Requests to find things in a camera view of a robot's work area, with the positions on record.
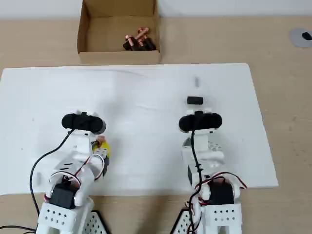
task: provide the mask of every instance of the gray circular object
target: gray circular object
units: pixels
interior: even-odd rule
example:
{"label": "gray circular object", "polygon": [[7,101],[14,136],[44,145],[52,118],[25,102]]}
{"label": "gray circular object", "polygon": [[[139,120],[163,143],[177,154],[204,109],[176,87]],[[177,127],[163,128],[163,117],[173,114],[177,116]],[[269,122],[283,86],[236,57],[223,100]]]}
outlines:
{"label": "gray circular object", "polygon": [[312,47],[312,32],[304,28],[295,28],[289,32],[291,42],[296,47]]}

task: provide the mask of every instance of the table surface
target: table surface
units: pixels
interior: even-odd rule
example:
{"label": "table surface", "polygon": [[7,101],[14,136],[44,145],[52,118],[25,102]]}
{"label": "table surface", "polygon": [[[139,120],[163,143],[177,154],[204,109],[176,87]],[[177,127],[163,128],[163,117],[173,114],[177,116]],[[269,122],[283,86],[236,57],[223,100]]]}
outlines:
{"label": "table surface", "polygon": [[[312,229],[312,48],[288,33],[312,17],[162,19],[161,63],[248,63],[280,186],[242,192],[243,232]],[[0,21],[0,69],[81,65],[78,20]],[[187,197],[94,197],[115,234],[167,234]],[[0,226],[36,226],[30,195],[0,196]],[[1,233],[22,233],[3,230]]]}

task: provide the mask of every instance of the white sheet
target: white sheet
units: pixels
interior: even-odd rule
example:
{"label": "white sheet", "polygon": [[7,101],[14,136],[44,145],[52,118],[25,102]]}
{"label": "white sheet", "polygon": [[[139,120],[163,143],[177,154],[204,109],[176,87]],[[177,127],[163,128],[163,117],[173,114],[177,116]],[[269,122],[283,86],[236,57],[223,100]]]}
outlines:
{"label": "white sheet", "polygon": [[[187,135],[177,124],[188,95],[203,96],[204,106],[223,117],[215,137],[229,170],[249,187],[277,186],[246,64],[12,68],[0,81],[0,194],[29,192],[33,163],[60,144],[67,132],[61,119],[77,109],[106,121],[112,147],[94,195],[188,194],[180,152]],[[38,165],[36,192],[44,191],[52,168],[72,148],[69,138]]]}

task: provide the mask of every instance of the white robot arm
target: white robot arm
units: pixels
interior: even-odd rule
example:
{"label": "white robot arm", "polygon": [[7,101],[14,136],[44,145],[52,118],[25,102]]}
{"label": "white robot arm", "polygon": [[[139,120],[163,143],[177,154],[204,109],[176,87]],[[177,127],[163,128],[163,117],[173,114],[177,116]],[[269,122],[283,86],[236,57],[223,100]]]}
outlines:
{"label": "white robot arm", "polygon": [[36,234],[109,233],[98,213],[92,212],[92,185],[102,180],[109,165],[105,122],[86,112],[66,115],[65,128],[75,129],[76,150],[54,169],[38,217]]}
{"label": "white robot arm", "polygon": [[[198,107],[203,98],[188,97],[187,102]],[[242,233],[239,196],[240,189],[247,187],[238,176],[226,171],[222,147],[213,138],[221,124],[222,117],[210,109],[190,110],[179,121],[182,131],[192,132],[183,144],[182,158],[196,195],[181,210],[172,234],[218,234],[221,227],[227,234]]]}

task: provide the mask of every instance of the open cardboard box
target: open cardboard box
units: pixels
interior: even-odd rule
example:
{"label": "open cardboard box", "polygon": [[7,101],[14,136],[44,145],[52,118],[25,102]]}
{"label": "open cardboard box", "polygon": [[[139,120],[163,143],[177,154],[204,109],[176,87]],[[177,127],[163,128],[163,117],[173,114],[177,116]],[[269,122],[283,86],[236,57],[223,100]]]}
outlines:
{"label": "open cardboard box", "polygon": [[[125,35],[149,27],[155,51],[125,51]],[[156,0],[83,0],[77,48],[83,64],[157,64],[159,27]]]}

